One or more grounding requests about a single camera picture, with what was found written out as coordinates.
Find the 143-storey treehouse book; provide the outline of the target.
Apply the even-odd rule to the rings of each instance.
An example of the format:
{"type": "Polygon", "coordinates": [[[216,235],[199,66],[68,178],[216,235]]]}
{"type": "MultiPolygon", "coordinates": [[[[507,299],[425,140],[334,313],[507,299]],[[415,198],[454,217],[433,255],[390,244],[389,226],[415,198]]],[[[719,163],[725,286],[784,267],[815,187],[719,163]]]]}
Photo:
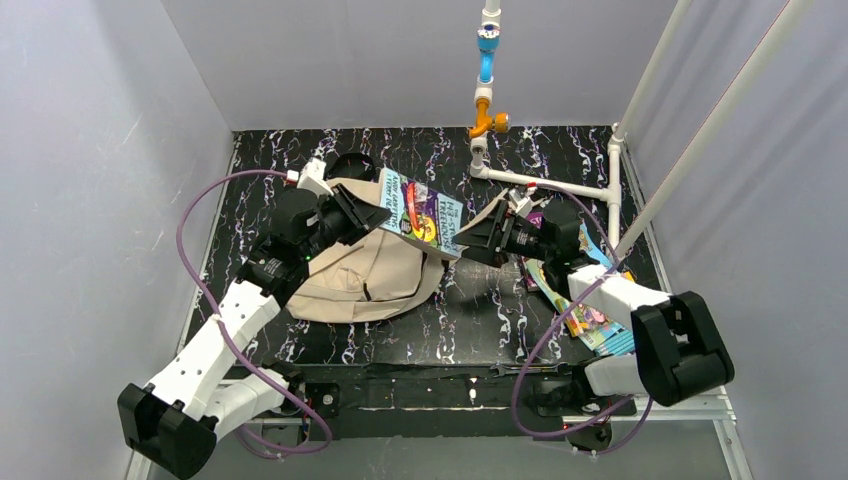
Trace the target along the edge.
{"type": "Polygon", "coordinates": [[[380,206],[390,213],[381,229],[443,260],[460,257],[454,236],[463,225],[461,202],[391,169],[382,169],[379,181],[380,206]]]}

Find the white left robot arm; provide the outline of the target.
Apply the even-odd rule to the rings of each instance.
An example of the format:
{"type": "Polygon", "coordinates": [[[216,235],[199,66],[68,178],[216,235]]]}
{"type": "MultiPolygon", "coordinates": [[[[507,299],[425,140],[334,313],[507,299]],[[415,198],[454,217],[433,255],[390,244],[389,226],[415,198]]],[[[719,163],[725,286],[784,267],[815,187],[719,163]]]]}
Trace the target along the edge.
{"type": "Polygon", "coordinates": [[[342,185],[318,196],[284,192],[214,314],[180,353],[144,386],[128,384],[117,408],[126,444],[178,479],[190,479],[208,462],[218,440],[253,417],[291,402],[310,408],[284,377],[252,368],[248,377],[218,387],[256,334],[277,317],[309,277],[309,263],[342,244],[351,246],[391,213],[342,185]]]}

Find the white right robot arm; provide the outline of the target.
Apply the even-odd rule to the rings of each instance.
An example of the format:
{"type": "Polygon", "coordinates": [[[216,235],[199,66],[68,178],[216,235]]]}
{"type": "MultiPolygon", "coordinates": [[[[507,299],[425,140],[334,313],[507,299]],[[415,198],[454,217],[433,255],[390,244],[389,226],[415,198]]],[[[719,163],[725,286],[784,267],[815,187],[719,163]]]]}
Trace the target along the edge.
{"type": "Polygon", "coordinates": [[[546,207],[534,224],[499,200],[454,240],[463,257],[493,267],[511,254],[541,261],[555,292],[631,332],[634,353],[606,354],[572,368],[571,397],[647,395],[673,406],[732,382],[735,365],[705,299],[692,291],[653,290],[604,267],[581,249],[581,226],[576,210],[561,202],[546,207]]]}

